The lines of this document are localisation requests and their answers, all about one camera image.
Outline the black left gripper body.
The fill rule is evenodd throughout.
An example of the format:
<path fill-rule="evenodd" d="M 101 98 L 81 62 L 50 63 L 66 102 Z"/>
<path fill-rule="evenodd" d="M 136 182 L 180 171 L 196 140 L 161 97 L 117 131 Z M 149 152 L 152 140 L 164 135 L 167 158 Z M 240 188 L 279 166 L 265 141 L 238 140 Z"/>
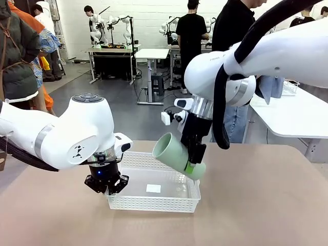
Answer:
<path fill-rule="evenodd" d="M 120 171 L 118 170 L 118 166 L 116 163 L 108 164 L 106 166 L 93 167 L 89 166 L 91 175 L 97 179 L 102 180 L 106 183 L 106 189 L 108 181 L 114 176 L 120 175 Z"/>

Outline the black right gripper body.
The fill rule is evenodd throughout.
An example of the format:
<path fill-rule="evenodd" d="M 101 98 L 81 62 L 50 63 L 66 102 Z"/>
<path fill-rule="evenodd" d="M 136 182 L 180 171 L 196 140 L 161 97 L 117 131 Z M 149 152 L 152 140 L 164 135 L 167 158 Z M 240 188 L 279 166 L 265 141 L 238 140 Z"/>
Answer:
<path fill-rule="evenodd" d="M 181 137 L 198 139 L 202 143 L 202 139 L 209 134 L 211 126 L 211 119 L 200 118 L 196 114 L 189 113 Z"/>

